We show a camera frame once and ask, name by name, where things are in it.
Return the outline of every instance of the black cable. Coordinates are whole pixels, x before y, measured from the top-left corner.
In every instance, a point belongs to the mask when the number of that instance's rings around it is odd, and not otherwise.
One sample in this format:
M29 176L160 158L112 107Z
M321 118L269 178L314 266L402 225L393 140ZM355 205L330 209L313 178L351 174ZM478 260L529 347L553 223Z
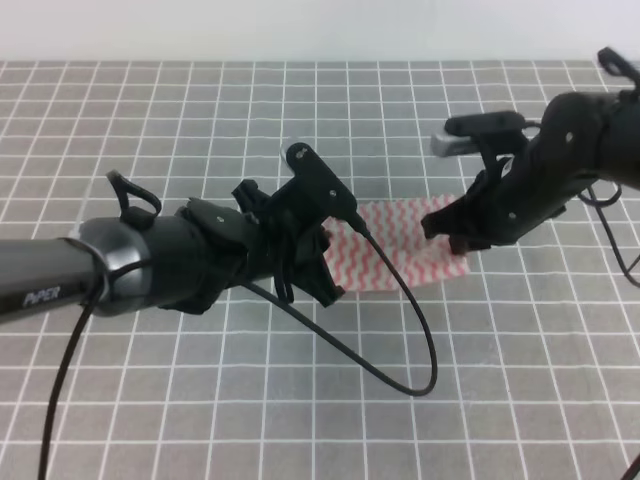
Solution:
M631 462L631 465L629 465L629 468L624 472L620 480L633 480L638 474L640 474L640 454Z
M607 198L606 200L598 200L597 198L594 199L593 197L587 198L582 193L578 194L578 198L582 200L585 205L588 205L590 207L607 208L620 200L620 197L622 196L622 186L620 184L616 184L616 187L616 193L614 193L610 198Z
M362 236L364 236L367 239L367 241L371 244L371 246L376 251L376 253L380 256L384 264L387 266L387 268L389 269L393 277L396 279L396 281L400 285L400 288L409 299L411 306L415 310L416 315L418 316L418 320L420 321L420 325L422 325L422 330L424 331L425 338L427 339L427 345L429 347L429 357L431 359L431 378L429 379L429 383L427 384L426 387L421 389L413 389L405 385L402 385L401 383L398 383L396 380L392 379L387 374L382 372L380 369L376 368L367 360L365 360L363 357L358 355L351 348L347 347L344 343L342 343L336 337L334 337L329 332L324 330L322 327L315 324L308 317L300 313L295 308L291 307L286 302L281 301L276 296L267 292L265 289L259 287L258 285L255 285L253 283L246 282L246 281L240 282L239 285L242 285L243 287L252 291L256 295L259 295L265 300L273 303L276 307L278 307L285 313L288 313L289 315L291 315L293 318L298 320L309 330L316 333L323 340L325 340L330 345L338 349L340 352L344 353L347 357L349 357L351 360L356 362L358 365L364 368L367 372L371 373L373 376L375 376L376 378L378 378L379 380L381 380L391 388L401 393L404 393L406 395L411 395L414 397L422 397L424 395L427 395L433 390L433 388L436 385L436 381L438 379L438 359L436 357L436 349L435 349L435 345L433 344L433 337L431 336L431 331L429 330L429 325L427 324L427 320L425 319L424 314L422 313L422 310L420 309L420 306L418 305L417 300L411 293L411 290L409 289L405 281L402 279L402 277L400 276L398 271L395 269L391 261L387 258L382 248L380 248L380 245L378 245L378 242L376 242L376 240L373 238L371 233L366 229L366 223L364 222L364 220L359 219L357 222L354 222L354 224L357 225L357 227L354 228L354 230L356 230L358 233L360 233Z
M611 248L613 249L613 255L616 258L616 262L618 262L618 266L620 267L622 274L625 276L627 280L629 280L631 285L633 285L634 287L640 288L640 282L638 282L638 280L633 278L633 276L631 275L631 270L638 264L638 262L640 262L640 255L631 263L630 267L627 267L625 265L622 255L620 254L620 248L618 248L618 243L616 242L613 232L611 231L611 227L609 226L609 222L607 221L607 218L604 216L602 207L599 205L600 201L598 200L598 197L596 197L596 194L593 191L592 187L587 188L587 192L589 193L589 197L591 197L592 203L595 204L593 208L595 209L596 214L600 219L600 223L602 223L602 228L604 228L604 232L607 235L609 243L611 244Z
M49 395L47 414L44 419L42 445L40 447L40 463L38 464L38 480L46 480L47 478L47 466L49 463L49 450L51 448L53 422L56 416L56 407L58 406L58 399L60 398L62 385L64 384L64 379L67 375L67 371L69 370L69 365L71 364L73 354L75 353L78 342L80 341L82 331L84 330L84 327L86 327L89 318L91 318L93 309L98 304L98 301L102 296L102 290L102 281L99 281L89 294L89 302L82 310L82 313L78 318L78 322L76 323L76 326L71 333L71 337L69 337L69 343L67 343L67 347L65 348L64 354L62 355L62 360L60 362L60 366L58 367L58 373L56 374L56 378L53 382L53 387L51 388L51 394Z

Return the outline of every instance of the white wall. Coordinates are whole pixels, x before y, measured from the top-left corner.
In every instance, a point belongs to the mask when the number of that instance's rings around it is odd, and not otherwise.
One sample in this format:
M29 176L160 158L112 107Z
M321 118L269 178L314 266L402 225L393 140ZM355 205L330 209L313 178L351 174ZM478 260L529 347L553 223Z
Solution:
M638 0L3 0L0 57L640 58Z

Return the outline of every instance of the zigzag patterned towel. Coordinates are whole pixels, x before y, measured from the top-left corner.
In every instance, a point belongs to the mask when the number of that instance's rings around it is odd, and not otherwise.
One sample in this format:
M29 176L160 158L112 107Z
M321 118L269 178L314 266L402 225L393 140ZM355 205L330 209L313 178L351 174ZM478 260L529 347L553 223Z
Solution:
M464 256L451 253L448 237L424 237L420 220L455 200L453 195L371 202L358 206L373 237L409 287L469 273ZM336 285L347 291L400 288L375 250L351 227L333 218L323 226L331 234L324 257Z

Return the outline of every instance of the table surface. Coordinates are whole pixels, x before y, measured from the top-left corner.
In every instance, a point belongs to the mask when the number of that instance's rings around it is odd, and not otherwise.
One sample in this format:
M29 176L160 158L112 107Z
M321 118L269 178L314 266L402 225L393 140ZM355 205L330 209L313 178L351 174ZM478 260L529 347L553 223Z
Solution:
M449 115L616 82L590 62L8 62L0 64L0 237L66 235L117 212L117 168L172 213L189 196L268 192L302 138L361 200L462 194L478 157L437 159ZM608 185L599 185L605 195ZM607 210L636 253L640 196ZM640 291L578 201L471 274L416 289L440 378L383 386L234 289L201 317L95 318L58 408L53 479L610 479L640 451ZM396 292L297 306L395 378L427 380ZM0 327L0 478L35 478L52 379L77 308Z

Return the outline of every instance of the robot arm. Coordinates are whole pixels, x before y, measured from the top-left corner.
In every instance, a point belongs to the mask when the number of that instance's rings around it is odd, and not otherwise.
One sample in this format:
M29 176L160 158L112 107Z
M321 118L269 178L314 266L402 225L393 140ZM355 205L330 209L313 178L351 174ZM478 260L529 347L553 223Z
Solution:
M446 135L432 137L434 154L479 152L485 169L464 196L422 220L427 238L449 235L454 253L509 245L598 179L640 189L640 72L611 49L598 57L635 89L559 95L530 141L522 132L534 124L515 112L446 122Z

